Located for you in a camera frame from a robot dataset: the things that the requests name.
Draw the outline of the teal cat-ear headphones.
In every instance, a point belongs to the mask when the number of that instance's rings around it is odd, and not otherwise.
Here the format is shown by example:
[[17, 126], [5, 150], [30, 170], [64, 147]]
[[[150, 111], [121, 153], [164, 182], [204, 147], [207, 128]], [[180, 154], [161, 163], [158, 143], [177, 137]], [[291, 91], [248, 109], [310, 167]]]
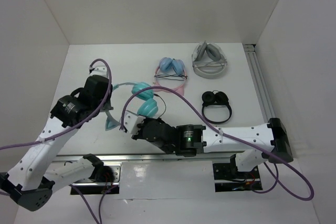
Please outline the teal cat-ear headphones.
[[[124, 82], [113, 86], [112, 91], [116, 90], [120, 86], [132, 86], [132, 94], [135, 94], [142, 89], [150, 87], [150, 85], [145, 82]], [[136, 97], [144, 101], [144, 103], [137, 111], [138, 115], [153, 117], [157, 114], [159, 110], [158, 104], [154, 99], [154, 92], [152, 90], [146, 90], [138, 94]], [[106, 112], [106, 115], [107, 119], [105, 122], [105, 131], [112, 130], [120, 125], [120, 123], [110, 114], [110, 112]]]

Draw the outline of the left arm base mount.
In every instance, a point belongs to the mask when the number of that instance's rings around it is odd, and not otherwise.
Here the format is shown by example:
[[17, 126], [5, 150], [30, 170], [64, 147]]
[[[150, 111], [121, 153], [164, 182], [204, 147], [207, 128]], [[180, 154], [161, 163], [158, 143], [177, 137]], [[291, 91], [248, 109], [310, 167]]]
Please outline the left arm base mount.
[[119, 194], [121, 164], [103, 162], [93, 154], [83, 156], [94, 164], [93, 174], [73, 183], [83, 195]]

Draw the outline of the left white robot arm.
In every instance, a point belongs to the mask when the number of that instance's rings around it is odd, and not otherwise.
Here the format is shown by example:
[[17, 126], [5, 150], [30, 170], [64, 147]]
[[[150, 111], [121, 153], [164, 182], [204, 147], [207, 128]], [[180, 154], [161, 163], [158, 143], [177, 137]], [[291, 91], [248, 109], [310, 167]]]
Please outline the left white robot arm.
[[110, 105], [111, 87], [107, 77], [91, 75], [84, 87], [60, 98], [31, 148], [13, 168], [1, 173], [1, 190], [19, 206], [36, 211], [53, 193], [79, 180], [113, 183], [113, 170], [93, 154], [86, 154], [61, 168], [49, 169], [81, 126]]

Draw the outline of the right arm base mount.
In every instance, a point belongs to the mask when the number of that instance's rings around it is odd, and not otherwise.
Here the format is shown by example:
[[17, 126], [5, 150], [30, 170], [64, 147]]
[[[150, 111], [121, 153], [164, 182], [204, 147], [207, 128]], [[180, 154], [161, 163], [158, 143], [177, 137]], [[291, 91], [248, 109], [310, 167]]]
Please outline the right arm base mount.
[[239, 172], [232, 157], [228, 163], [214, 162], [213, 174], [215, 192], [262, 191], [258, 166], [249, 172]]

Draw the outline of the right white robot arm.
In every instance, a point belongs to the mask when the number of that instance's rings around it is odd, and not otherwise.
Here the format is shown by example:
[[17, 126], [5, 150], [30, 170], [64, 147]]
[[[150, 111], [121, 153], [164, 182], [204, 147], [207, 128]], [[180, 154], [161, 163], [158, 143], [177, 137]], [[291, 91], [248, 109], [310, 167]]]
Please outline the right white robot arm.
[[250, 127], [215, 128], [201, 124], [170, 126], [161, 119], [128, 115], [124, 125], [134, 140], [145, 140], [166, 154], [194, 157], [232, 153], [229, 172], [235, 178], [264, 162], [293, 161], [286, 129], [278, 118]]

